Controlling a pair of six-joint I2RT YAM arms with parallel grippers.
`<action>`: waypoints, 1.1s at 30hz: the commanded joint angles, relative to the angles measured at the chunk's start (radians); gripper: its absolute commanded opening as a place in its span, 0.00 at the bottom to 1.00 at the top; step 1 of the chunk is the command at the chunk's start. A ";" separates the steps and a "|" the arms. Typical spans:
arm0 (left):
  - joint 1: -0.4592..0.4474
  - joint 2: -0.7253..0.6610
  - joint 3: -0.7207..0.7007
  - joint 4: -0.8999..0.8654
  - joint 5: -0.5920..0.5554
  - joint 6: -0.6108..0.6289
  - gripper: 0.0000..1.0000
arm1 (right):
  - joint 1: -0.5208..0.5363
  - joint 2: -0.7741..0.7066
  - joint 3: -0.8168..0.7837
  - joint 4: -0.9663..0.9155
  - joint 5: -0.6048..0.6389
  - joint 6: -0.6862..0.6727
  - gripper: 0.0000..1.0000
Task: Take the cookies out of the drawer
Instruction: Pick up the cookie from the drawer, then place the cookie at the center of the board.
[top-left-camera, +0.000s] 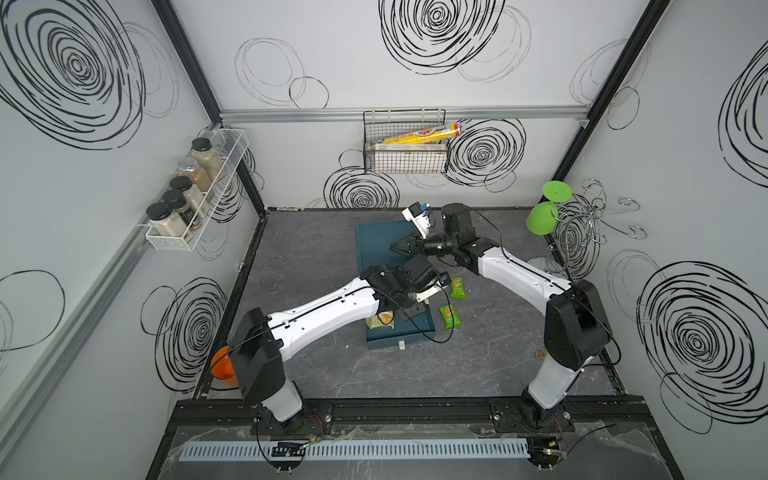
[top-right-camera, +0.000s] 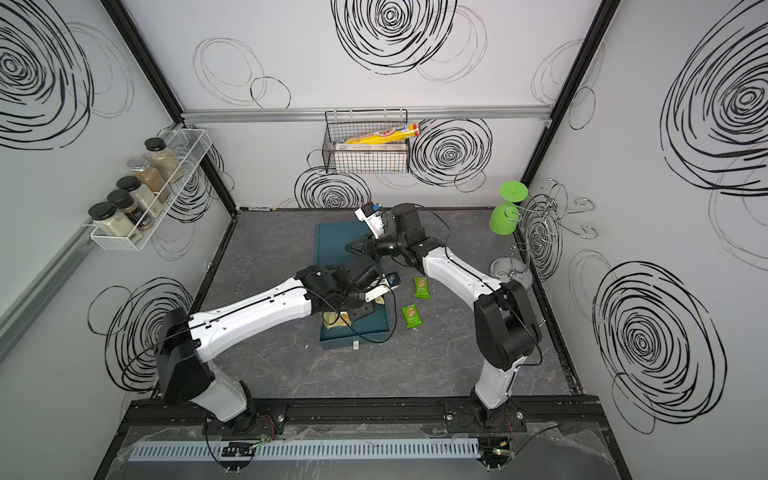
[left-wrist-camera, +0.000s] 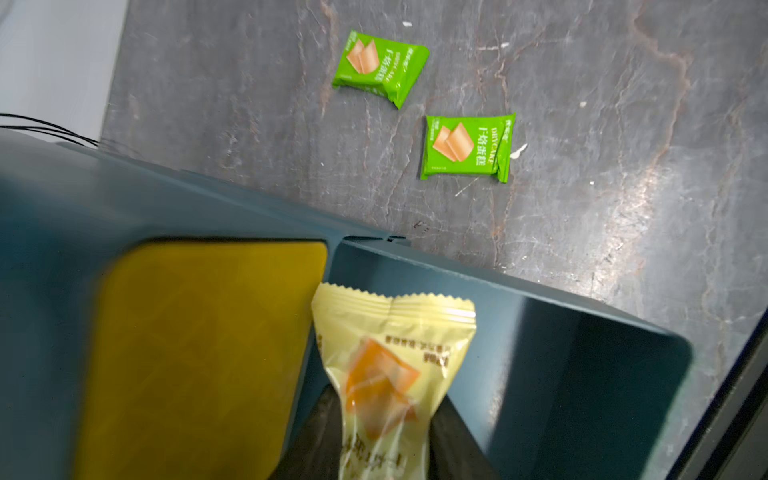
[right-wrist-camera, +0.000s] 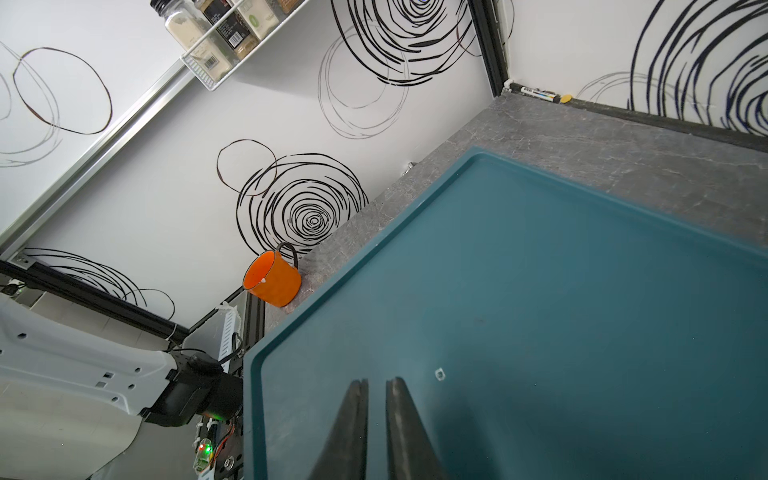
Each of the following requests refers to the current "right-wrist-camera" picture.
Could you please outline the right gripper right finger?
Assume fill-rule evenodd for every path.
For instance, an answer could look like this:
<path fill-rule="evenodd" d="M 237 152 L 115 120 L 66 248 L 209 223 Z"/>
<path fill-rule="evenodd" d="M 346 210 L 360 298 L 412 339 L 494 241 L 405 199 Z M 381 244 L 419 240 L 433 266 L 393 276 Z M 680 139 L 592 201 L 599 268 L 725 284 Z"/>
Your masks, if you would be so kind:
<path fill-rule="evenodd" d="M 386 382 L 386 437 L 389 479 L 446 479 L 405 380 Z"/>

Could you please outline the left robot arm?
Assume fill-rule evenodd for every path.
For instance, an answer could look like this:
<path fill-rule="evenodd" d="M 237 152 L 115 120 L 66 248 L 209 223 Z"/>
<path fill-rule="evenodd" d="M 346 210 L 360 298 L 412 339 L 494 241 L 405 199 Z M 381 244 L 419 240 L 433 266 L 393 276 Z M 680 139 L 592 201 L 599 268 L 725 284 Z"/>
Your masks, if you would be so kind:
<path fill-rule="evenodd" d="M 162 427 L 235 417 L 242 379 L 206 353 L 129 347 L 1 298 L 1 377 L 113 405 Z"/>

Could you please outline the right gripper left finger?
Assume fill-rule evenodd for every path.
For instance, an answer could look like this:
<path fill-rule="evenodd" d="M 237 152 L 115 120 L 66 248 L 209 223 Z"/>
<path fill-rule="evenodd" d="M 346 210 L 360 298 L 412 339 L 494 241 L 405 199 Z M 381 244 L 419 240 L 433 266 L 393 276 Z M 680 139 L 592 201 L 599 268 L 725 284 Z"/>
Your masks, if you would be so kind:
<path fill-rule="evenodd" d="M 368 404 L 368 381 L 352 381 L 309 479 L 365 478 Z"/>

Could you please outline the teal drawer cabinet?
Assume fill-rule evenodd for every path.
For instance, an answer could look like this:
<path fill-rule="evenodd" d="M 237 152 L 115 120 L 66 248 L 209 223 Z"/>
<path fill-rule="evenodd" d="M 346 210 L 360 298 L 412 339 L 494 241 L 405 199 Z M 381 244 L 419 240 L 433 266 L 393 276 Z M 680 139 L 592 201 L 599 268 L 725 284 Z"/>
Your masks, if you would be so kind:
<path fill-rule="evenodd" d="M 763 479 L 767 253 L 473 149 L 246 357 L 245 475 L 405 381 L 455 479 Z"/>

